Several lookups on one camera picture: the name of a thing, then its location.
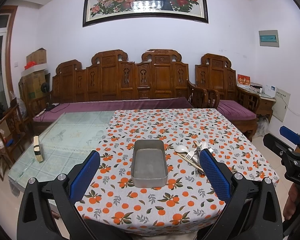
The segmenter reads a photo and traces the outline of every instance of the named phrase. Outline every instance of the orange print tablecloth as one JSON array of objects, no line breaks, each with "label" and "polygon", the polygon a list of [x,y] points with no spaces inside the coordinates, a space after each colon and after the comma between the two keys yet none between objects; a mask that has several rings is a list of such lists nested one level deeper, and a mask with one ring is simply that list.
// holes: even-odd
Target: orange print tablecloth
[{"label": "orange print tablecloth", "polygon": [[[225,206],[207,178],[174,152],[178,144],[195,148],[205,141],[214,156],[247,179],[279,177],[266,159],[237,128],[215,109],[116,111],[97,151],[101,164],[79,213],[89,219],[139,235],[185,233],[212,224]],[[162,188],[134,187],[130,166],[134,142],[164,142],[169,177]]]}]

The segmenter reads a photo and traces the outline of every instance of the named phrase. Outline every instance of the cable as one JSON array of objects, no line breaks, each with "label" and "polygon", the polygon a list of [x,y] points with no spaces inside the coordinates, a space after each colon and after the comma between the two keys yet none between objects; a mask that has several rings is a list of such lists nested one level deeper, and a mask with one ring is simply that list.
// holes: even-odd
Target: cable
[{"label": "cable", "polygon": [[40,122],[43,121],[45,114],[46,114],[46,112],[44,112],[42,115],[40,115]]},{"label": "cable", "polygon": [[52,112],[52,113],[57,113],[57,112],[59,112],[60,110],[63,110],[63,109],[65,109],[65,108],[67,108],[69,105],[70,105],[70,103],[68,103],[68,105],[67,105],[66,107],[61,108],[61,109],[59,109],[58,111],[55,111],[55,112],[50,111],[50,112]]},{"label": "cable", "polygon": [[286,101],[284,101],[284,103],[286,104],[286,106],[287,106],[287,108],[290,110],[290,112],[294,113],[296,116],[300,116],[300,114],[298,114],[298,113],[296,113],[296,112],[292,111],[292,110],[289,108],[289,106],[288,106],[288,104],[287,104],[287,102],[286,102]]}]

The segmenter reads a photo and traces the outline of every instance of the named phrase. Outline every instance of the framed painting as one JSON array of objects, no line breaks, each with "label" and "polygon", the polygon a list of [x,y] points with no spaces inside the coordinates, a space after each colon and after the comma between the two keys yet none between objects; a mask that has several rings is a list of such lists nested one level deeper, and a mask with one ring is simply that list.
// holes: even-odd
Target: framed painting
[{"label": "framed painting", "polygon": [[208,23],[206,0],[85,0],[83,27],[133,17],[173,17]]}]

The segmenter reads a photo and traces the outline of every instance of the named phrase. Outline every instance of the carved wooden backrest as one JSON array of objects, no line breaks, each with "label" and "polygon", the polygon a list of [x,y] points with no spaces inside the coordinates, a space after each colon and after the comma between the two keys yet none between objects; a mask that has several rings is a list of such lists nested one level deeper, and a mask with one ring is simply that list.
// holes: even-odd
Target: carved wooden backrest
[{"label": "carved wooden backrest", "polygon": [[56,75],[52,77],[52,91],[55,102],[76,102],[74,96],[74,78],[76,71],[80,71],[81,69],[82,64],[76,59],[58,65]]},{"label": "carved wooden backrest", "polygon": [[52,79],[54,101],[187,97],[188,65],[177,51],[151,49],[141,58],[139,64],[129,62],[127,53],[117,49],[97,53],[86,69],[76,60],[61,63]]},{"label": "carved wooden backrest", "polygon": [[128,59],[127,53],[120,49],[99,52],[92,57],[92,65],[86,69],[87,101],[117,100],[120,59]]},{"label": "carved wooden backrest", "polygon": [[188,64],[172,49],[150,49],[138,68],[138,98],[187,97]]},{"label": "carved wooden backrest", "polygon": [[236,74],[231,61],[224,56],[205,54],[195,66],[196,83],[201,88],[217,90],[220,99],[235,100]]}]

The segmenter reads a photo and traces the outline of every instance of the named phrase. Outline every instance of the tile floor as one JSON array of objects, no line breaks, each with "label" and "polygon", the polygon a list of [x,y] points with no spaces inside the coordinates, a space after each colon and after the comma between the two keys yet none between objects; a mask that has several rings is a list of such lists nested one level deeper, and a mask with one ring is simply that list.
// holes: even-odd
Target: tile floor
[{"label": "tile floor", "polygon": [[[262,137],[256,138],[253,140],[253,144],[257,147],[257,149],[262,153],[262,155],[269,161],[272,167],[276,170],[280,177],[280,182],[276,188],[278,196],[279,196],[279,203],[281,210],[284,207],[288,196],[288,190],[291,186],[291,182],[284,178],[285,168],[281,165],[281,159],[276,156],[273,152],[268,150],[266,147],[263,146]],[[0,180],[0,224],[2,228],[6,231],[6,233],[10,236],[12,240],[17,239],[17,220],[18,220],[18,213],[20,208],[20,203],[23,194],[20,193],[19,197],[15,197],[11,191],[10,186],[7,178],[7,173],[4,177],[4,181]],[[57,225],[61,231],[63,237],[69,239],[69,233],[66,230],[65,225],[63,224],[62,220],[56,220]],[[189,233],[179,236],[155,236],[155,237],[136,237],[137,240],[192,240],[194,239],[196,233]]]}]

